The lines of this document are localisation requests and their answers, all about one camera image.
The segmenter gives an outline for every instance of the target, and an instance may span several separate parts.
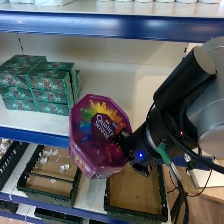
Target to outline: stack of green boxes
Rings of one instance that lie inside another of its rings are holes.
[[[27,74],[44,56],[15,55],[0,66],[0,94],[7,109],[37,111]]]
[[[70,83],[74,96],[74,102],[77,103],[80,95],[81,75],[79,70],[75,70],[73,63],[65,62],[41,62],[37,66],[38,69],[58,70],[69,72]]]
[[[0,66],[0,94],[7,109],[67,116],[78,101],[80,86],[80,71],[73,63],[15,55]]]
[[[36,68],[27,77],[39,112],[69,115],[74,100],[67,71]]]

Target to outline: purple octagonal tin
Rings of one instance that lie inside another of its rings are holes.
[[[90,179],[120,172],[128,157],[111,140],[125,128],[127,115],[110,98],[88,94],[73,106],[69,124],[69,155]]]

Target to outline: blue shelf edge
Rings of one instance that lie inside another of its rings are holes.
[[[35,224],[46,224],[46,222],[42,221],[41,219],[35,219],[29,216],[26,216],[26,222]]]
[[[224,35],[224,18],[2,10],[0,32],[203,43]]]
[[[0,192],[0,200],[3,200],[3,201],[10,201],[9,194]]]
[[[21,221],[26,221],[26,217],[25,216],[18,215],[18,214],[11,214],[11,213],[1,212],[0,211],[0,216],[6,217],[6,218],[10,218],[10,219],[17,219],[17,220],[21,220]]]
[[[0,127],[0,137],[16,141],[29,142],[39,145],[49,145],[53,147],[68,149],[69,140],[66,136],[46,134],[20,129]]]
[[[51,211],[61,212],[61,213],[69,214],[69,215],[82,217],[82,218],[98,220],[101,222],[106,222],[106,223],[111,223],[111,224],[130,224],[128,222],[110,219],[107,217],[106,214],[95,213],[95,212],[85,211],[85,210],[76,209],[76,208],[73,208],[73,209],[65,208],[62,206],[33,201],[33,200],[30,200],[29,198],[16,196],[16,195],[12,195],[12,201],[14,203],[32,205],[32,206],[36,206],[38,208],[48,209]]]

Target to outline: cardboard tray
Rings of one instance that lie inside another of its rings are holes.
[[[148,178],[126,165],[107,179],[104,209],[109,218],[131,223],[162,223],[168,220],[162,166],[153,165]]]
[[[81,224],[82,218],[47,209],[36,208],[34,215],[51,224]]]
[[[19,204],[0,200],[0,211],[15,214]]]
[[[0,159],[0,190],[4,187],[29,143],[14,141]]]
[[[48,156],[48,162],[41,164],[40,159],[46,158],[43,152],[51,149],[59,150],[58,154]],[[65,164],[70,168],[60,173],[60,166]],[[19,178],[17,189],[31,200],[72,208],[80,178],[81,171],[69,158],[67,149],[38,145]]]

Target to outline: upper shelf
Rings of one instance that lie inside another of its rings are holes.
[[[0,31],[205,42],[224,35],[224,3],[77,0],[62,7],[4,3]]]

